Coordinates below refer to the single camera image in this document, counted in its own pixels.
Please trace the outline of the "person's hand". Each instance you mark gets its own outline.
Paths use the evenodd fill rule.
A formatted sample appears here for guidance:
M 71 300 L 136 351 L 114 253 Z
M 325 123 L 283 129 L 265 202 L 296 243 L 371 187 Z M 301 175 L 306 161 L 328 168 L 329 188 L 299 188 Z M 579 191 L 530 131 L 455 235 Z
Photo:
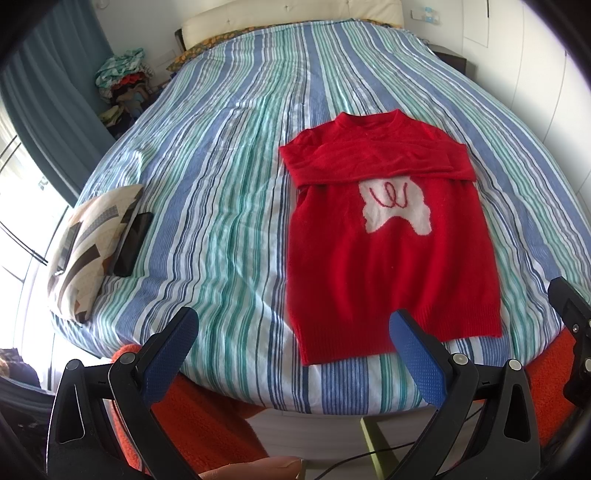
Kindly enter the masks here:
M 303 462 L 297 457 L 267 457 L 253 462 L 228 464 L 202 472 L 204 480 L 296 480 Z

